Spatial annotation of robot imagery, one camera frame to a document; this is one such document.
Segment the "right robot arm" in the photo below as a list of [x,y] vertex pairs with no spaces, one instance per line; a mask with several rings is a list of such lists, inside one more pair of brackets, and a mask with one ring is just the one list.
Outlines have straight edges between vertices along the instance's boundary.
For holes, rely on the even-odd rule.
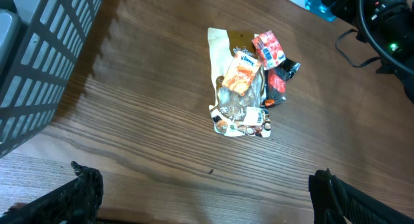
[[336,43],[352,33],[358,41],[368,43],[378,53],[353,67],[361,68],[380,61],[377,74],[393,74],[413,101],[413,5],[407,0],[321,0],[332,14],[350,25]]

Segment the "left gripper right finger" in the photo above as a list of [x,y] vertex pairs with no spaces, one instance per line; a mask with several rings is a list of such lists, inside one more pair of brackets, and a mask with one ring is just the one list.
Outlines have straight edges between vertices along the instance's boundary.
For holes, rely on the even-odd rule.
[[314,223],[397,224],[413,219],[343,182],[330,170],[309,176]]

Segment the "orange small box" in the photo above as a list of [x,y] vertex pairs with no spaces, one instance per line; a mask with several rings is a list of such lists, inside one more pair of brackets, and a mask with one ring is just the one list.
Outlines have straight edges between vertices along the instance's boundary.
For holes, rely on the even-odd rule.
[[260,67],[259,60],[238,51],[224,76],[223,87],[244,96]]

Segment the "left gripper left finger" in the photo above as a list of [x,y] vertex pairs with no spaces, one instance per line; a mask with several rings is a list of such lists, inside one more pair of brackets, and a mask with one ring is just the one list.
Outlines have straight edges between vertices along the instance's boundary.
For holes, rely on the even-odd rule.
[[76,178],[20,208],[9,208],[1,223],[96,223],[104,183],[99,170],[71,162]]

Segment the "blue mouthwash bottle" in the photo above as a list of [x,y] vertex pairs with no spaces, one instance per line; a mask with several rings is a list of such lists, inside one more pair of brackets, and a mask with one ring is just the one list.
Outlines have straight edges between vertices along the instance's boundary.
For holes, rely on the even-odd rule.
[[305,0],[305,9],[328,22],[336,20],[336,16],[332,14],[330,8],[325,6],[321,0]]

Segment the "red small packet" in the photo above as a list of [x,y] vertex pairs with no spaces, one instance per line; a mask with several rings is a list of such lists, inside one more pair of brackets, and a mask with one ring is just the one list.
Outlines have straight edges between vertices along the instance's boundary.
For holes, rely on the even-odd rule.
[[277,67],[265,71],[266,98],[261,107],[271,108],[286,100],[287,81],[297,73],[300,66],[300,63],[287,58]]

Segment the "red white tissue pack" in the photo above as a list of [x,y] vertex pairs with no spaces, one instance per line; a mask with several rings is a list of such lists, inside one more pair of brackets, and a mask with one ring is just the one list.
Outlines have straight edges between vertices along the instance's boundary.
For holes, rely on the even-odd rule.
[[271,30],[255,37],[252,43],[266,71],[276,68],[287,59],[280,42]]

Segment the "beige snack pouch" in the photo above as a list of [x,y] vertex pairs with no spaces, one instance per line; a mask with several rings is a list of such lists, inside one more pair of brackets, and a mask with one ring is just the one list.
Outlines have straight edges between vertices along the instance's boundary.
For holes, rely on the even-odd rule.
[[269,112],[261,107],[266,98],[264,68],[261,64],[252,84],[244,96],[223,87],[224,76],[238,51],[260,59],[252,40],[254,33],[210,27],[211,79],[215,90],[215,103],[209,106],[214,130],[226,137],[269,137],[271,123]]

